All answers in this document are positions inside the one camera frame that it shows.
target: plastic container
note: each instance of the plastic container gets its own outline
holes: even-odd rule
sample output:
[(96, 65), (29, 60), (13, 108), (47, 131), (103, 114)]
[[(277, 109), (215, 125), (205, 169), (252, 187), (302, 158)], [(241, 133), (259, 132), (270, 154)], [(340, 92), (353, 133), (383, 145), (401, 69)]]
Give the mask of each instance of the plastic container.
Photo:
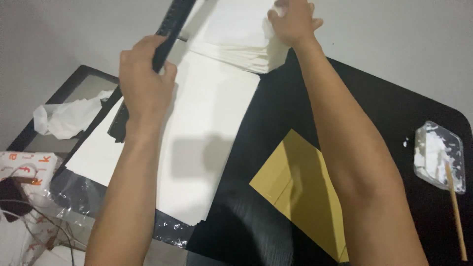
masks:
[(445, 162), (450, 163), (455, 191), (466, 191), (462, 140), (438, 124), (427, 121), (415, 134), (415, 174), (432, 185), (449, 190)]

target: wooden stick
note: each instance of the wooden stick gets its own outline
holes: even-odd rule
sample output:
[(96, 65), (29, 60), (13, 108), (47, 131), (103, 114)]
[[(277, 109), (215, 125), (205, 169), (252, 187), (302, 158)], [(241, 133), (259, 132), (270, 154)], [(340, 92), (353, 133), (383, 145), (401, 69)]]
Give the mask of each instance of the wooden stick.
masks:
[(458, 242), (460, 243), (460, 252), (462, 253), (462, 261), (468, 261), (468, 258), (466, 256), (465, 240), (463, 239), (462, 222), (460, 221), (460, 211), (458, 210), (458, 202), (456, 201), (455, 186), (453, 184), (452, 170), (450, 169), (450, 164), (448, 162), (445, 162), (445, 172), (447, 173), (448, 184), (449, 184), (448, 187), (450, 188), (450, 196), (452, 197), (453, 213), (455, 215), (456, 232), (458, 234)]

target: black ruler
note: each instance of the black ruler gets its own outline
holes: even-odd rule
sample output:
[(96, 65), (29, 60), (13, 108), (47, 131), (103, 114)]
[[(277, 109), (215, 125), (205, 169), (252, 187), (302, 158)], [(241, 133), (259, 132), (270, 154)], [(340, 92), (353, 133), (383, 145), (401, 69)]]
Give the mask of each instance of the black ruler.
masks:
[[(156, 32), (156, 35), (167, 36), (167, 40), (156, 49), (153, 57), (153, 70), (156, 73), (159, 73), (163, 68), (166, 58), (179, 37), (195, 2), (196, 0), (173, 0), (167, 10), (166, 16), (158, 32)], [(129, 117), (128, 109), (123, 103), (108, 130), (108, 134), (115, 138), (116, 143), (125, 142), (126, 122)]]

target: tabletop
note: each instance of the tabletop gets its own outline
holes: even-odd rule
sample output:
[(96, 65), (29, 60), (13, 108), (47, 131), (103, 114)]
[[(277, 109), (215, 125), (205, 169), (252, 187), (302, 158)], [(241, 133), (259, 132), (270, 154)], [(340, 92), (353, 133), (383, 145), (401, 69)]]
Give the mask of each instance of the tabletop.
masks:
[[(473, 136), (468, 120), (457, 110), (432, 99), (338, 61), (329, 61), (383, 136), (403, 177), (412, 217), (431, 264), (455, 265), (461, 262), (448, 191), (426, 183), (413, 172), (415, 130), (431, 120), (463, 140), (467, 192), (458, 196), (458, 204), (466, 247), (469, 257), (473, 257), (473, 221), (466, 219), (473, 216), (473, 169), (468, 164), (473, 160)], [(65, 163), (120, 96), (119, 92), (114, 93)], [(249, 185), (290, 129), (320, 149), (307, 90), (293, 50), (285, 65), (261, 75), (207, 220), (189, 227), (157, 211), (155, 238), (232, 265), (336, 264)], [(409, 141), (404, 147), (406, 138)], [(70, 186), (70, 181), (64, 178), (66, 173), (62, 166), (52, 182), (52, 190), (56, 193), (66, 190), (69, 195), (81, 197), (88, 187), (93, 186), (98, 198), (88, 206), (97, 211), (106, 187), (84, 177), (78, 177), (80, 185)], [(178, 225), (177, 231), (165, 234), (174, 230), (172, 224)], [(172, 237), (160, 239), (160, 235)]]

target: yellow envelope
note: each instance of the yellow envelope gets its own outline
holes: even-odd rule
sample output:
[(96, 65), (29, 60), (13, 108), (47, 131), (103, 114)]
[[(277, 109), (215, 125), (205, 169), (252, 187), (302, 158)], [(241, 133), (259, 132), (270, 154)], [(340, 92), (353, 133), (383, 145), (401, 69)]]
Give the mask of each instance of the yellow envelope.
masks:
[(347, 262), (342, 208), (322, 153), (291, 130), (250, 185), (337, 262)]

